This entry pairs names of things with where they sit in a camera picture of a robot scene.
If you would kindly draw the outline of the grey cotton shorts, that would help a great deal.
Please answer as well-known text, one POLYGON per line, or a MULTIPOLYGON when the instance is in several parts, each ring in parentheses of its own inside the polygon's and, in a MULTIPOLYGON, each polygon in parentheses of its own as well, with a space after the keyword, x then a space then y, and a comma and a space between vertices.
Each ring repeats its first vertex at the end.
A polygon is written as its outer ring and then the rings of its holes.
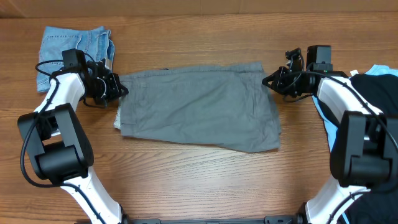
POLYGON ((264 152, 280 146, 277 105, 259 62, 123 75, 114 127, 124 137, 264 152))

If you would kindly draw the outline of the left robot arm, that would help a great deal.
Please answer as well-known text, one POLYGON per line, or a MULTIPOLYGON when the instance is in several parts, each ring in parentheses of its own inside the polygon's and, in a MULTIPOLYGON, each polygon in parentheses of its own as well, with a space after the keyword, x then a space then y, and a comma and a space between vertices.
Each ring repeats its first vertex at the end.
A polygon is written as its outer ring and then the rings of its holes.
POLYGON ((82 50, 64 50, 60 62, 62 67, 47 75, 50 88, 43 102, 17 121, 22 175, 38 188, 68 192, 90 223, 130 223, 96 175, 93 148, 76 115, 80 101, 92 98, 95 108, 105 109, 129 90, 105 60, 96 62, 82 50))

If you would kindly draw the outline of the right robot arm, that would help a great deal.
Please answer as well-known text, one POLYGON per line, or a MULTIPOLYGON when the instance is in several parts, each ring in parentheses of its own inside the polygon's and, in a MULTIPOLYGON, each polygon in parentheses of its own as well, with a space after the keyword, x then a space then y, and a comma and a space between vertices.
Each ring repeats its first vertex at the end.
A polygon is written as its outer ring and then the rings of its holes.
POLYGON ((287 65, 262 84, 292 101, 315 97, 336 123, 327 183, 294 216, 265 217, 265 223, 336 223, 363 195, 385 195, 397 180, 397 116, 386 115, 352 85, 353 78, 334 70, 329 45, 285 53, 287 65))

